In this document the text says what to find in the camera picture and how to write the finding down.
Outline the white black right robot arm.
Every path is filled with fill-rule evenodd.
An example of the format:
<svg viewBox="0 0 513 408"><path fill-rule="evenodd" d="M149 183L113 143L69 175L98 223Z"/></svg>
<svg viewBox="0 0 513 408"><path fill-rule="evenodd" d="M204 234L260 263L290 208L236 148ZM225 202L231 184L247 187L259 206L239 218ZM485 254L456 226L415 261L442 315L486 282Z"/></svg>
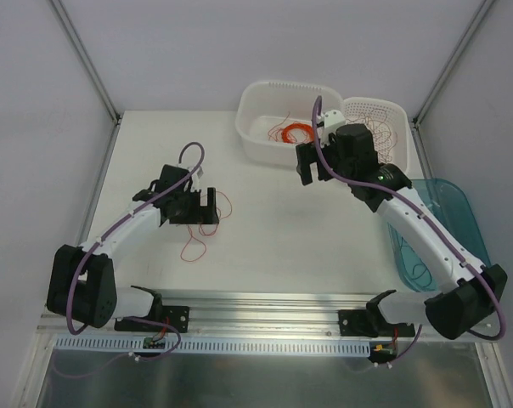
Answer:
<svg viewBox="0 0 513 408"><path fill-rule="evenodd" d="M406 240L436 282L434 292L382 293L369 306L367 328L386 335L397 323L429 325L454 340L465 333L498 341L506 333L500 306L507 274L461 245L420 198L412 181L392 163L381 163L363 124L312 123L313 141L296 147L297 172L311 184L315 164L322 181L336 179Z"/></svg>

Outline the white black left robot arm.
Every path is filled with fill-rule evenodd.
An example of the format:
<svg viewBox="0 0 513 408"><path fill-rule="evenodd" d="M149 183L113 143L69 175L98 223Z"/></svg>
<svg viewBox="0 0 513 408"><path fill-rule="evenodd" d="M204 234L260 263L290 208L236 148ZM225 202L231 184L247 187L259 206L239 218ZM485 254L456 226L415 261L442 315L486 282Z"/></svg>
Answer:
<svg viewBox="0 0 513 408"><path fill-rule="evenodd" d="M141 286L120 287L115 270L132 249L163 224L218 224L217 191L203 190L200 171L165 165L158 179L136 193L127 210L104 232L54 255L46 308L71 323L101 328L133 318L146 331L163 321L160 295Z"/></svg>

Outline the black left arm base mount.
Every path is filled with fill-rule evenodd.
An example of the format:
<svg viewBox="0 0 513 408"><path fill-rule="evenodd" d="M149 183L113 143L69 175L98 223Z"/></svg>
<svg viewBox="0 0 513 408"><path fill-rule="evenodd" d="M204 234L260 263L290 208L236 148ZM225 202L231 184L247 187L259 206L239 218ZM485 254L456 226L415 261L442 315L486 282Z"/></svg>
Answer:
<svg viewBox="0 0 513 408"><path fill-rule="evenodd" d="M168 324L185 333L189 324L189 306L165 304L162 295L141 286L117 290L112 319L117 332L152 332L161 330L157 323Z"/></svg>

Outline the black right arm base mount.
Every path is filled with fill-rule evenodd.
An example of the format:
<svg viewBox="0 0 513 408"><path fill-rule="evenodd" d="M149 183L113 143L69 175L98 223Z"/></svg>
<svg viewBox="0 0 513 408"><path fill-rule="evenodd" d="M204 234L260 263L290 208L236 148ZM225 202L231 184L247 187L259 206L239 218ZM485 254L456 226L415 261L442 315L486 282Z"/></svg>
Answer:
<svg viewBox="0 0 513 408"><path fill-rule="evenodd" d="M342 337L413 337L413 324L389 323L378 309L379 303L396 290L385 291L370 299L363 309L337 311L338 326Z"/></svg>

